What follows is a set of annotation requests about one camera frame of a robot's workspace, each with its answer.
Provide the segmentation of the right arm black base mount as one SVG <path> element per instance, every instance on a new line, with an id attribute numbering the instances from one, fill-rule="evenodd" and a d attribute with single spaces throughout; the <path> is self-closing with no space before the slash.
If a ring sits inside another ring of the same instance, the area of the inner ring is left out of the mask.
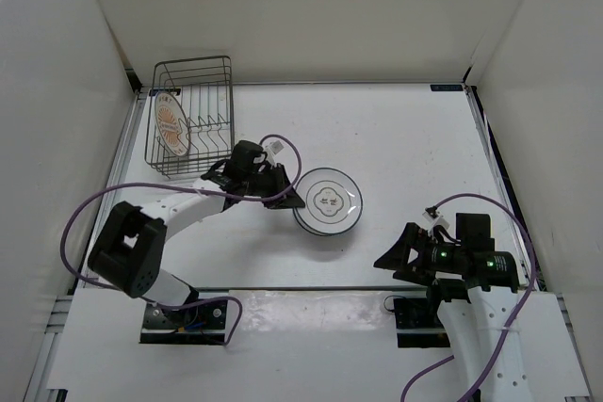
<path id="1" fill-rule="evenodd" d="M 450 347 L 444 327 L 425 297 L 387 296 L 383 308 L 394 315 L 398 348 Z"/>

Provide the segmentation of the white plate green flower pattern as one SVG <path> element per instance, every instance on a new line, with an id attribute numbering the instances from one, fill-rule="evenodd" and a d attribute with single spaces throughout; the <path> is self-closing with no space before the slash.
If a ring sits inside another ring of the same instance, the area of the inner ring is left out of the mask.
<path id="1" fill-rule="evenodd" d="M 320 223 L 317 220 L 304 220 L 301 210 L 294 210 L 293 217 L 297 224 L 305 231 L 316 236 L 337 236 L 351 231 L 362 217 L 362 212 L 352 214 L 335 224 Z"/>

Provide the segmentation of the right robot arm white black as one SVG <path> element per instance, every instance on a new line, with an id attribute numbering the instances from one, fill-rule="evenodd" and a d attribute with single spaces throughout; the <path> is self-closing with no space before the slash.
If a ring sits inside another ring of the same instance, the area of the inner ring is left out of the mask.
<path id="1" fill-rule="evenodd" d="M 528 293 L 514 256 L 496 249 L 486 214 L 457 214 L 454 235 L 436 209 L 424 216 L 430 227 L 407 223 L 374 267 L 426 287 L 423 314 L 444 328 L 463 401 L 531 401 L 515 324 Z"/>

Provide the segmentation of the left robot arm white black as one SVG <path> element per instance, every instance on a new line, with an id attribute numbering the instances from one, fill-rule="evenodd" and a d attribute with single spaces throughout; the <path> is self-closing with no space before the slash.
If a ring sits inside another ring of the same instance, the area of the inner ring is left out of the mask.
<path id="1" fill-rule="evenodd" d="M 162 267 L 167 242 L 195 223 L 225 213 L 240 202 L 269 210 L 303 208 L 296 181 L 276 155 L 291 142 L 270 134 L 254 143 L 240 140 L 229 157 L 214 164 L 192 186 L 165 185 L 169 196 L 143 205 L 121 201 L 110 211 L 88 258 L 88 267 L 130 298 L 165 310 L 177 327 L 194 322 L 198 291 Z"/>

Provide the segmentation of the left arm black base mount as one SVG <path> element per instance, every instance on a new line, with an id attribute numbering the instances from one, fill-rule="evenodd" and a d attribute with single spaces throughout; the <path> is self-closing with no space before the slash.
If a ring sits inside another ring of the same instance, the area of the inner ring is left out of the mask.
<path id="1" fill-rule="evenodd" d="M 194 308 L 164 310 L 145 306 L 139 342 L 143 345 L 222 346 L 226 340 L 229 301 L 224 296 Z"/>

